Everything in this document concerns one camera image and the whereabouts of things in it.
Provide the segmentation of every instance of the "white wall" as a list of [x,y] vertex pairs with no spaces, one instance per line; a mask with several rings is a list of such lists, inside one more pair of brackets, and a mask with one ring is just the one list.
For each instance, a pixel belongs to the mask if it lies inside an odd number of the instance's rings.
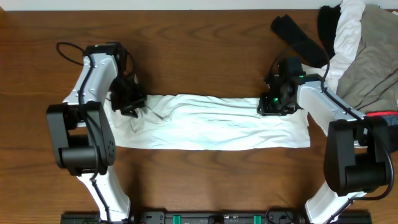
[[[398,9],[398,0],[362,0],[383,9]],[[341,0],[0,0],[15,10],[187,10],[187,9],[319,9]]]

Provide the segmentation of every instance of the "wooden table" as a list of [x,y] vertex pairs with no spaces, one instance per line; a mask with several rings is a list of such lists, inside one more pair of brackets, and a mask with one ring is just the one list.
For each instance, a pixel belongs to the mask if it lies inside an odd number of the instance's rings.
[[[286,44],[270,31],[289,14],[317,42],[317,11],[7,12],[0,16],[0,223],[59,223],[65,210],[97,210],[54,162],[45,110],[71,91],[81,67],[55,51],[119,40],[150,94],[258,97]],[[79,52],[65,49],[79,60]],[[116,172],[133,209],[301,208],[323,182],[325,137],[310,122],[308,149],[118,149]],[[397,154],[393,160],[398,165]],[[398,191],[356,202],[375,223],[398,220]]]

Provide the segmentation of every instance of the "folded white fabric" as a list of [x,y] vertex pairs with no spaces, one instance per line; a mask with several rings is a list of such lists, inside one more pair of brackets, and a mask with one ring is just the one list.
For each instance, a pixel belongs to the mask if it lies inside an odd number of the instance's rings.
[[138,118],[104,110],[116,145],[139,149],[243,150],[309,147],[307,112],[263,117],[258,98],[148,96]]
[[[336,55],[330,59],[330,69],[326,82],[336,93],[338,80],[353,63],[359,41],[361,40],[361,19],[365,3],[361,0],[343,0],[340,5],[341,15],[337,23],[334,49]],[[322,68],[303,68],[307,74],[317,73],[323,76],[326,65]]]

